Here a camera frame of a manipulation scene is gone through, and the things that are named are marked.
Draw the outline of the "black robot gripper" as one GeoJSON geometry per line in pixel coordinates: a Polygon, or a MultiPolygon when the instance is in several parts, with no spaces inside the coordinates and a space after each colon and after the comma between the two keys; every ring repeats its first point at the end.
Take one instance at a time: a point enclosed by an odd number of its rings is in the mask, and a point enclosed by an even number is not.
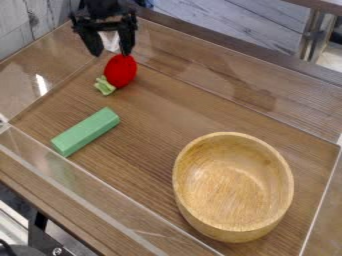
{"type": "Polygon", "coordinates": [[[128,56],[135,47],[137,30],[136,10],[119,0],[80,0],[76,12],[69,14],[72,29],[80,33],[89,53],[99,57],[104,46],[100,31],[117,31],[120,51],[128,56]]]}

